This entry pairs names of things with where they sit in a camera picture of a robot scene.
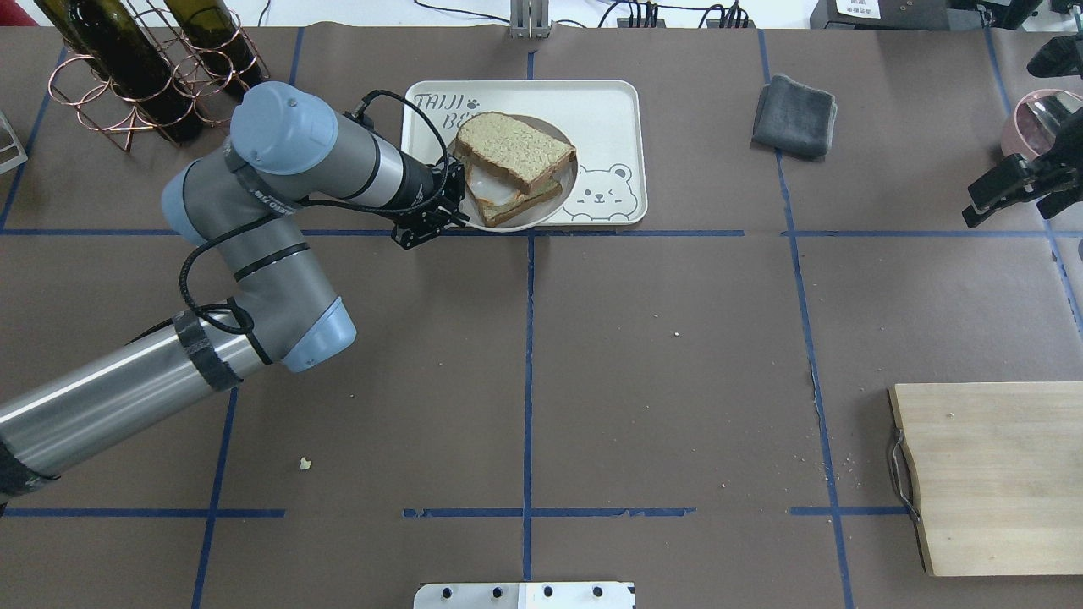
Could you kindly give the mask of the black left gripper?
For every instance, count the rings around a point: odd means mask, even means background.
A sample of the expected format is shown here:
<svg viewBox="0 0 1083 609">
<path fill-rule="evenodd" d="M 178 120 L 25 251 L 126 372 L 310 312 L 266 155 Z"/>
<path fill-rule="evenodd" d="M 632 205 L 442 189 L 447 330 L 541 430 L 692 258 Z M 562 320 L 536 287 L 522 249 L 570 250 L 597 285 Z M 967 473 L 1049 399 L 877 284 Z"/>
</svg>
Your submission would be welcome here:
<svg viewBox="0 0 1083 609">
<path fill-rule="evenodd" d="M 459 210 L 465 197 L 464 161 L 445 151 L 436 165 L 410 156 L 401 158 L 401 184 L 389 200 L 392 239 L 404 250 L 467 228 L 470 217 Z"/>
</svg>

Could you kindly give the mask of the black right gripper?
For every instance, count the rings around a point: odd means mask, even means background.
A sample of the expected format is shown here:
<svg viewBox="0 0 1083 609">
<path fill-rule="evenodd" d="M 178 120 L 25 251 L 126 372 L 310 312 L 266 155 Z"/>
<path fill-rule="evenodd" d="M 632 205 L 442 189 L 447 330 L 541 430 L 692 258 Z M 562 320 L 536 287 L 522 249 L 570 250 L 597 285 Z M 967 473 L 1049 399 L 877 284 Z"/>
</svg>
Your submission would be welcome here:
<svg viewBox="0 0 1083 609">
<path fill-rule="evenodd" d="M 993 184 L 968 186 L 971 203 L 962 211 L 968 228 L 977 228 L 999 209 L 1017 203 L 1036 202 L 1043 219 L 1052 219 L 1082 200 L 1080 187 L 1080 137 L 1082 115 L 1077 111 L 1064 124 L 1053 147 L 1033 161 L 1013 154 L 990 171 Z"/>
</svg>

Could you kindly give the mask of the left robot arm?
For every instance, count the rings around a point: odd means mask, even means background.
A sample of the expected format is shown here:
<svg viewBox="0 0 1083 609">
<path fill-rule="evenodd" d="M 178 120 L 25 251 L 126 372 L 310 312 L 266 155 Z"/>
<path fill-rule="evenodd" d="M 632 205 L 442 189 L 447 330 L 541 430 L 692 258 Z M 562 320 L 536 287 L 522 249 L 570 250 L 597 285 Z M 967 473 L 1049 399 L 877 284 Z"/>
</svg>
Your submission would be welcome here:
<svg viewBox="0 0 1083 609">
<path fill-rule="evenodd" d="M 179 412 L 239 387 L 260 370 L 313 370 L 354 344 L 344 297 L 322 270 L 298 213 L 322 206 L 383 218 L 399 247 L 464 224 L 465 171 L 448 140 L 418 161 L 351 112 L 293 85 L 250 89 L 214 151 L 179 171 L 162 211 L 190 242 L 177 315 L 89 364 L 3 404 L 3 501 Z"/>
</svg>

